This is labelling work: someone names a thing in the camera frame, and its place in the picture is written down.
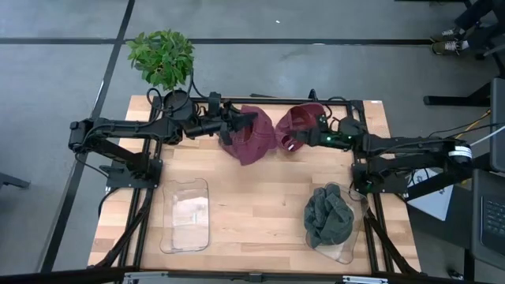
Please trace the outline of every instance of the desk leg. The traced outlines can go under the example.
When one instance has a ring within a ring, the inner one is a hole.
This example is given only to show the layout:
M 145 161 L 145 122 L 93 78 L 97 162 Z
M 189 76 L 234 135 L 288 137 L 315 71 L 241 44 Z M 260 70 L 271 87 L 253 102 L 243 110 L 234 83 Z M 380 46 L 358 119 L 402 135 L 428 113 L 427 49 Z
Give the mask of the desk leg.
M 466 97 L 427 95 L 423 101 L 427 106 L 489 107 L 491 105 L 490 95 L 491 83 L 487 83 Z
M 463 278 L 466 281 L 473 281 L 475 279 L 475 259 L 469 249 L 465 249 L 465 263 L 463 267 Z
M 14 185 L 18 188 L 26 189 L 30 183 L 19 178 L 11 177 L 8 174 L 0 174 L 0 188 L 2 185 Z

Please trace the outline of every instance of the green towel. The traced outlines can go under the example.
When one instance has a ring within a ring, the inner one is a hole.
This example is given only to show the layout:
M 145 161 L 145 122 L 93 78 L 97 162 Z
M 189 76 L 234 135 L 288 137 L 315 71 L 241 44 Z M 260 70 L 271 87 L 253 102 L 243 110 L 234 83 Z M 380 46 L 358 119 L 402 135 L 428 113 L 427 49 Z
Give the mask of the green towel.
M 354 214 L 340 196 L 340 188 L 329 184 L 314 189 L 304 210 L 304 225 L 310 247 L 342 244 L 353 231 Z

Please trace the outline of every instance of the red fabric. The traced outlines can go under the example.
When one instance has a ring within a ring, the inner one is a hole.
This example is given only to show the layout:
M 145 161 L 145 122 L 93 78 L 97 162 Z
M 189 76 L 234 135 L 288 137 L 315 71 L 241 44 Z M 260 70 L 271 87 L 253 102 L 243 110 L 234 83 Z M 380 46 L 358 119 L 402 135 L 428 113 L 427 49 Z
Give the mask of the red fabric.
M 263 158 L 268 150 L 275 148 L 275 133 L 271 119 L 257 106 L 242 106 L 241 114 L 257 113 L 252 125 L 241 129 L 237 133 L 230 133 L 231 145 L 219 144 L 242 166 L 254 163 Z
M 275 127 L 277 146 L 287 151 L 301 148 L 304 143 L 294 139 L 290 133 L 316 127 L 316 117 L 321 114 L 324 114 L 324 108 L 320 103 L 304 103 L 291 107 Z

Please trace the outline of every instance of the transparent plastic tray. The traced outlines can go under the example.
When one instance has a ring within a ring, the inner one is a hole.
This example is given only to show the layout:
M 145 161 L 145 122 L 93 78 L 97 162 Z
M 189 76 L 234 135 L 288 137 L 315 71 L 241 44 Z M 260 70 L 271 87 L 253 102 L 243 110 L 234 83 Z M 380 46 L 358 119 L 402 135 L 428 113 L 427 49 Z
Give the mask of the transparent plastic tray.
M 164 253 L 197 252 L 209 243 L 208 185 L 204 179 L 169 181 L 163 187 Z
M 350 236 L 343 243 L 334 245 L 321 244 L 314 249 L 335 261 L 348 264 L 351 263 L 354 258 L 354 246 L 356 245 L 357 235 L 363 223 L 363 217 L 368 210 L 368 201 L 365 196 L 343 185 L 330 182 L 324 187 L 326 188 L 328 185 L 337 185 L 340 188 L 340 196 L 346 201 L 347 206 L 354 214 L 353 229 Z M 307 245 L 310 246 L 309 234 L 306 235 L 305 241 Z

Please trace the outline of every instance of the person's foot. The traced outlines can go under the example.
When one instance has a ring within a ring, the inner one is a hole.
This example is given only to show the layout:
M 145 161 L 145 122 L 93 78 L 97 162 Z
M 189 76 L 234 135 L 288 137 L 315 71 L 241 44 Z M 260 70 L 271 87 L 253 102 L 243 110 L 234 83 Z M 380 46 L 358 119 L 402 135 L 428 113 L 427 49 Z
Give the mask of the person's foot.
M 456 40 L 456 39 L 458 39 L 459 36 L 460 36 L 459 28 L 452 28 L 452 29 L 448 29 L 446 31 L 443 31 L 441 33 L 432 35 L 429 38 L 434 43 L 440 43 L 440 42 Z
M 444 43 L 434 43 L 432 44 L 432 52 L 436 55 L 459 55 L 462 50 L 462 42 L 459 41 L 448 41 Z

